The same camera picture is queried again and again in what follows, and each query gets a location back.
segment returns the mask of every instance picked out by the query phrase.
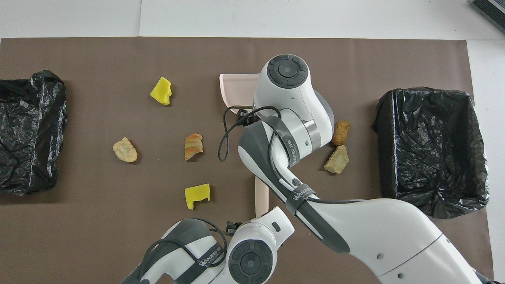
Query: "pink dustpan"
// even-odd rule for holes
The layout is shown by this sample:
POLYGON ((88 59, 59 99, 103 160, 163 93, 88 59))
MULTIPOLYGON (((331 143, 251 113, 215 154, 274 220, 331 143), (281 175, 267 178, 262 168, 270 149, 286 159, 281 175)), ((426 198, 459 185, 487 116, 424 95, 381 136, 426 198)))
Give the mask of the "pink dustpan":
MULTIPOLYGON (((259 74, 221 74, 219 86, 221 96, 227 107, 252 106, 259 74)), ((255 178, 255 208, 256 217, 268 212, 268 186, 259 178, 255 178)))
POLYGON ((219 86, 227 107, 252 106, 259 74, 221 74, 219 86))

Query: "black trash bag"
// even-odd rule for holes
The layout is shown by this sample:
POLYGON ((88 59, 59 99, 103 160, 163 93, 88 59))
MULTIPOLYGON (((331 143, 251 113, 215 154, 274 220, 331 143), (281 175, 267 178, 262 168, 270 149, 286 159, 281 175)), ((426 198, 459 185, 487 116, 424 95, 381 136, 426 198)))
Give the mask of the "black trash bag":
POLYGON ((426 87, 395 89, 377 105, 383 197, 451 219, 489 199, 484 142, 470 96, 426 87))
POLYGON ((48 70, 0 80, 0 193, 23 195, 56 185, 66 99, 65 85, 48 70))

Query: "yellow sponge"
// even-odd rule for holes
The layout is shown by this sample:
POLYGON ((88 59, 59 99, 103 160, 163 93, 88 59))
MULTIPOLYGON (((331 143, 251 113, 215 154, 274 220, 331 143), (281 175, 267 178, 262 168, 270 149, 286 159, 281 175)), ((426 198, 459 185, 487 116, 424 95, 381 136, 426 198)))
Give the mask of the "yellow sponge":
POLYGON ((208 183, 188 187, 184 190, 184 193, 186 193, 186 204, 191 210, 193 210, 194 201, 202 201, 205 198, 207 198, 207 201, 211 200, 211 186, 208 183))
POLYGON ((170 104, 170 96, 172 95, 172 90, 170 90, 170 81, 161 77, 155 88, 151 91, 151 97, 155 98, 158 103, 162 105, 170 104))

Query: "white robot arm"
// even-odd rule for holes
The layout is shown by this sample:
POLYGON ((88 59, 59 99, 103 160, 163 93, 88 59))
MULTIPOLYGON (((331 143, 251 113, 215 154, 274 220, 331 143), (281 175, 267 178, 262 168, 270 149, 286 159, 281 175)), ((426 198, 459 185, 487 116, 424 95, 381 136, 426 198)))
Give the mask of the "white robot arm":
POLYGON ((394 199, 323 201, 293 175, 289 168, 328 143, 334 125, 301 58, 279 55, 264 66, 254 108, 265 106, 281 116, 258 111, 261 120, 244 129, 239 155, 326 246, 360 259, 381 283, 487 283, 415 206, 394 199))
POLYGON ((176 284, 262 284, 274 272, 277 250, 293 232, 279 207, 240 225, 229 245, 212 223, 183 219, 147 250, 143 261, 121 284, 154 284, 163 274, 176 284), (206 223, 221 235, 224 247, 206 223))

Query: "white table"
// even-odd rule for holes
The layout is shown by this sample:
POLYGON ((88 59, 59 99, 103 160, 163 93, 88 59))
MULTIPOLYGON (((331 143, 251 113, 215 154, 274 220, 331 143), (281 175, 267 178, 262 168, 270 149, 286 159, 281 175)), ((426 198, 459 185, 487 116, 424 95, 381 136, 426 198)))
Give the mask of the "white table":
POLYGON ((505 34, 466 0, 3 0, 0 38, 228 36, 465 39, 489 166, 494 274, 505 281, 505 34))

